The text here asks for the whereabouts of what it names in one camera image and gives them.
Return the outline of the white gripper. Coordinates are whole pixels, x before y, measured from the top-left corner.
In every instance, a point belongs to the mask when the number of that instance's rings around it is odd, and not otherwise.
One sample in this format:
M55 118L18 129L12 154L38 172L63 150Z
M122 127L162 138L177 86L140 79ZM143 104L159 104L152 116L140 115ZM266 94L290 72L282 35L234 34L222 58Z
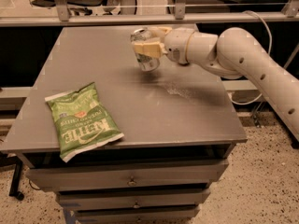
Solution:
M166 26L150 27L149 31L153 37L164 38L164 44L155 42L135 42L133 49L135 53L146 55L152 58L161 58L166 53L167 58L175 63L187 64L186 50L189 39L195 32L191 28L176 28Z

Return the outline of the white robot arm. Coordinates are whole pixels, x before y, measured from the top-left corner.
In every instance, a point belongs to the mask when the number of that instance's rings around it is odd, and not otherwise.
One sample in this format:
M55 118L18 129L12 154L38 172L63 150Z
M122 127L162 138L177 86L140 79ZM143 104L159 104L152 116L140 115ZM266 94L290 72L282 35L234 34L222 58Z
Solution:
M219 77L246 77L299 139L299 80L278 65L249 32L237 27L220 35L170 27L152 27L149 32L151 38L132 43L134 52L197 64Z

